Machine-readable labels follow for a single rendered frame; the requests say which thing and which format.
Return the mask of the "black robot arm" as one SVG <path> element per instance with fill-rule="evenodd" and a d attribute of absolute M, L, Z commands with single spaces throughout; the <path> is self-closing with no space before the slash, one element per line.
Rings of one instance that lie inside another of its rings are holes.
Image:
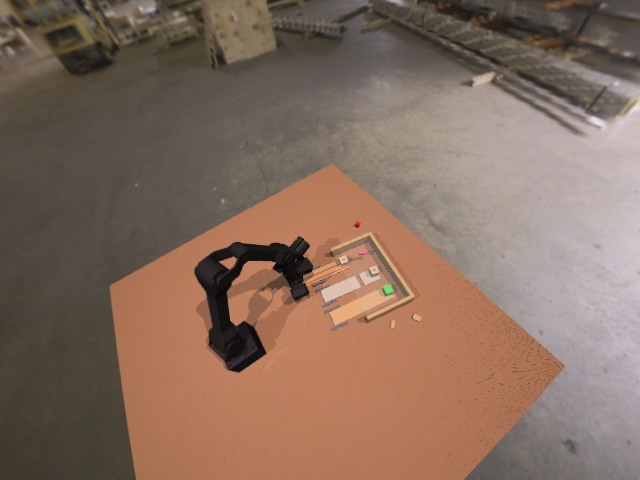
<path fill-rule="evenodd" d="M 312 272 L 313 265 L 303 255 L 310 245 L 300 236 L 287 246 L 278 242 L 270 245 L 233 242 L 229 247 L 212 252 L 201 260 L 195 275 L 206 292 L 213 327 L 209 330 L 209 347 L 226 363 L 234 363 L 248 348 L 239 335 L 239 328 L 230 321 L 227 291 L 232 287 L 247 261 L 272 261 L 273 270 L 291 274 L 296 265 L 299 278 Z M 236 258 L 235 266 L 228 269 L 220 261 Z M 297 260 L 296 260 L 297 259 Z M 296 263 L 295 261 L 296 260 Z"/>

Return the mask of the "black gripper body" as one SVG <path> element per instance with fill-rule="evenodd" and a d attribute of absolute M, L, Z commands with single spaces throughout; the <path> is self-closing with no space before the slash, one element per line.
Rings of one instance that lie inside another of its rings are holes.
<path fill-rule="evenodd" d="M 293 273 L 291 274 L 284 274 L 283 272 L 283 276 L 284 278 L 286 278 L 287 282 L 291 281 L 292 287 L 290 289 L 290 292 L 292 294 L 292 297 L 294 300 L 298 300 L 306 295 L 309 294 L 308 288 L 306 286 L 305 283 L 302 283 L 300 285 L 298 285 L 299 283 L 302 282 L 302 279 L 299 278 L 299 270 L 298 267 L 296 265 L 296 269 Z M 296 285 L 296 286 L 295 286 Z"/>

